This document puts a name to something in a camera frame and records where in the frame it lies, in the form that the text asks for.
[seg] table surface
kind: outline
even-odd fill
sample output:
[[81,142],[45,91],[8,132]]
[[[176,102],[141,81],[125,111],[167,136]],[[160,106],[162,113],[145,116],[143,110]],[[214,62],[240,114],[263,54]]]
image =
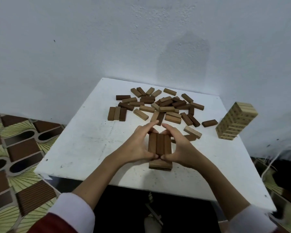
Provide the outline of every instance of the table surface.
[[[86,101],[72,118],[57,141],[38,164],[37,174],[84,180],[102,160],[116,150],[127,140],[138,125],[144,125],[147,121],[127,111],[125,122],[107,121],[109,107],[117,106],[119,101],[116,95],[134,95],[131,88],[142,87],[147,91],[150,87],[155,90],[163,87],[134,83],[116,79],[102,78]],[[226,114],[226,109],[219,96],[193,93],[181,90],[177,96],[186,93],[194,102],[204,105],[203,111],[195,109],[194,117],[203,121],[216,119],[218,122]],[[162,92],[157,99],[170,96]],[[186,124],[175,124],[164,121],[176,128],[182,134]],[[159,132],[162,126],[155,125]],[[208,157],[233,184],[233,186],[251,203],[267,211],[275,211],[269,193],[267,192],[260,176],[258,175],[249,154],[240,137],[233,141],[219,139],[215,126],[204,128],[202,125],[196,128],[202,133],[202,137],[191,143],[206,157]],[[111,180],[112,185],[149,190],[167,194],[199,198],[203,200],[216,200],[205,179],[195,170],[173,163],[170,172],[148,168],[147,162],[138,162],[124,165]]]

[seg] white wall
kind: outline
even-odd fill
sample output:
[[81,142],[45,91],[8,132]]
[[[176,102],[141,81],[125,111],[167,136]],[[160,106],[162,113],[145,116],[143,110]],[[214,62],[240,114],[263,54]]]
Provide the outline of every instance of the white wall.
[[1,113],[68,123],[101,77],[250,102],[244,144],[272,153],[291,143],[291,0],[0,0]]

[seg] shirt cuff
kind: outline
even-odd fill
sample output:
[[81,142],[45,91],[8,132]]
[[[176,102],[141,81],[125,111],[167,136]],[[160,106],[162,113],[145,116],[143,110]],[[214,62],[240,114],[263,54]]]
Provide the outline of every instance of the shirt cuff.
[[230,233],[271,233],[277,226],[258,207],[250,205],[229,223]]
[[78,233],[92,233],[95,215],[91,207],[73,193],[62,193],[48,212],[56,214]]

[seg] light wooden jenga tower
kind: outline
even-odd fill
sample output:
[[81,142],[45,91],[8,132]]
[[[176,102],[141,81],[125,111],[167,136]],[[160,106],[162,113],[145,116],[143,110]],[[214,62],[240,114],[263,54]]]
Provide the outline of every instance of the light wooden jenga tower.
[[233,140],[257,115],[251,104],[235,102],[216,127],[218,137]]

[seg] hand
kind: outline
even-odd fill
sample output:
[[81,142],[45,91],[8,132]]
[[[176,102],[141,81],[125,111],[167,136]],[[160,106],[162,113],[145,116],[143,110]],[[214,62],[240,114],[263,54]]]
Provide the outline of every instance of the hand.
[[182,166],[198,169],[199,163],[205,156],[199,152],[188,139],[181,134],[181,132],[166,123],[162,123],[166,128],[162,134],[169,134],[174,137],[176,141],[176,150],[172,154],[165,154],[161,159],[176,162]]
[[144,145],[144,138],[149,132],[158,133],[153,128],[159,121],[150,122],[144,126],[138,126],[134,133],[111,155],[115,155],[118,159],[125,163],[136,162],[141,159],[156,159],[159,156],[154,153],[150,153],[146,150]]

